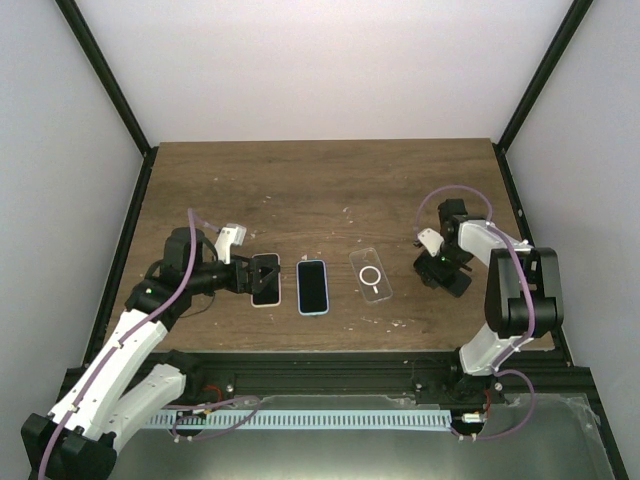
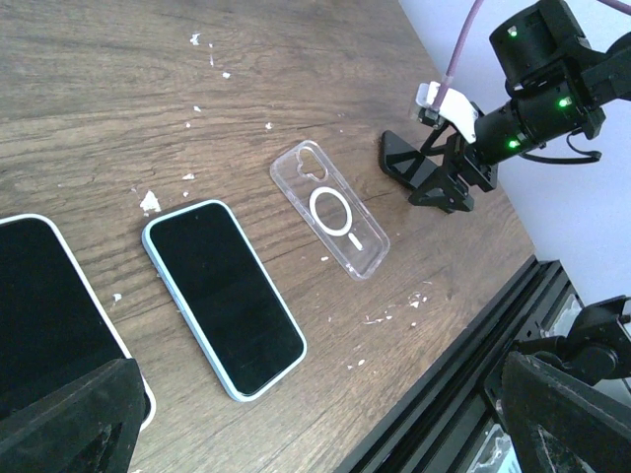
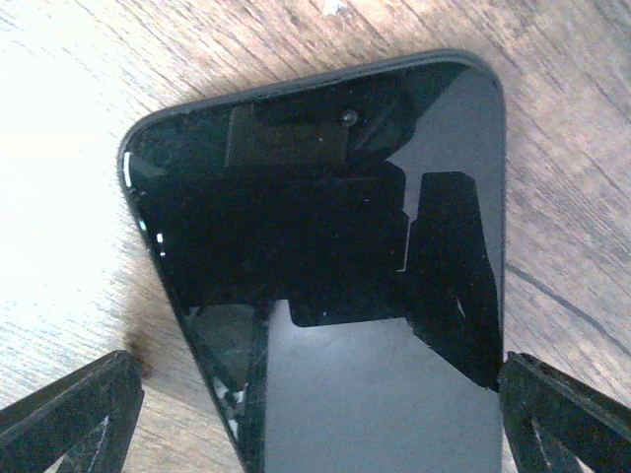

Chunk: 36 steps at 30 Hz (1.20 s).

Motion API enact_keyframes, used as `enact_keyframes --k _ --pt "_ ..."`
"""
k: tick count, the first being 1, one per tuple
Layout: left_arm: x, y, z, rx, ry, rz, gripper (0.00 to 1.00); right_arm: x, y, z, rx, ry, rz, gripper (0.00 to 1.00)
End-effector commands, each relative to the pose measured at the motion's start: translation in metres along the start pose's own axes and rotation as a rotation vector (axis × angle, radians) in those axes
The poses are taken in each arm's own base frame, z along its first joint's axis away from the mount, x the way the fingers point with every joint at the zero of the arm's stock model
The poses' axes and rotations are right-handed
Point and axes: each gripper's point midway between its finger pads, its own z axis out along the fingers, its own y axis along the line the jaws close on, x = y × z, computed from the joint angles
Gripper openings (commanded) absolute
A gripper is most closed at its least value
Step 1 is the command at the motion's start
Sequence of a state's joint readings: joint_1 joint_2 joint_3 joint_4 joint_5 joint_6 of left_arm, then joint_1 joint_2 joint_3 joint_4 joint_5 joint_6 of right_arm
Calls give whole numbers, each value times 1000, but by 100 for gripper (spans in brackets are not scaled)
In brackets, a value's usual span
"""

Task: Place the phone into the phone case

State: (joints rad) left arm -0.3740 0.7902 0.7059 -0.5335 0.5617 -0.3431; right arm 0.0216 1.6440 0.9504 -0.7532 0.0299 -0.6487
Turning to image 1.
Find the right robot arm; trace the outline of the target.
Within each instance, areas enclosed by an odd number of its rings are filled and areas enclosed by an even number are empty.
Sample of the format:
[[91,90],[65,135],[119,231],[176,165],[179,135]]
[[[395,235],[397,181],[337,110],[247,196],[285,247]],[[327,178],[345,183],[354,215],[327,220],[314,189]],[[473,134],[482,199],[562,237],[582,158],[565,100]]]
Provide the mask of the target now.
[[469,214],[462,199],[442,202],[438,218],[440,228],[423,229],[414,242],[422,249],[413,264],[422,283],[459,298],[471,285],[469,262],[487,267],[485,323],[457,350],[453,371],[444,378],[447,396],[465,403],[509,357],[562,324],[559,260],[553,249],[517,240]]

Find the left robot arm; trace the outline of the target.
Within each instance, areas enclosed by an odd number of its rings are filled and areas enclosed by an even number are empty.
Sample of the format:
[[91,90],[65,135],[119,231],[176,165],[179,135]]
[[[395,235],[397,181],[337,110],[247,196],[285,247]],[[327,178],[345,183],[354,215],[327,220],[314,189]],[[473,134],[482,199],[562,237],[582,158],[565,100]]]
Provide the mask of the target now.
[[116,328],[79,380],[46,415],[32,414],[21,437],[33,479],[105,479],[131,437],[178,400],[204,392],[198,361],[172,350],[139,382],[133,380],[156,346],[192,306],[217,291],[255,296],[279,284],[275,254],[234,255],[246,230],[229,224],[215,241],[195,227],[176,228],[161,259],[131,291]]

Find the clear magsafe phone case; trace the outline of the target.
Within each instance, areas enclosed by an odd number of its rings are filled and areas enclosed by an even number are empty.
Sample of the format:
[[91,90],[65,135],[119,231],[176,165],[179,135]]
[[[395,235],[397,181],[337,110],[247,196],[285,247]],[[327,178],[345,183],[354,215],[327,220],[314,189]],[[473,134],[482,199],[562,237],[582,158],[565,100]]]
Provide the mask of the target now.
[[368,247],[351,252],[349,261],[358,282],[359,291],[367,304],[373,305],[392,298],[392,287],[374,248]]

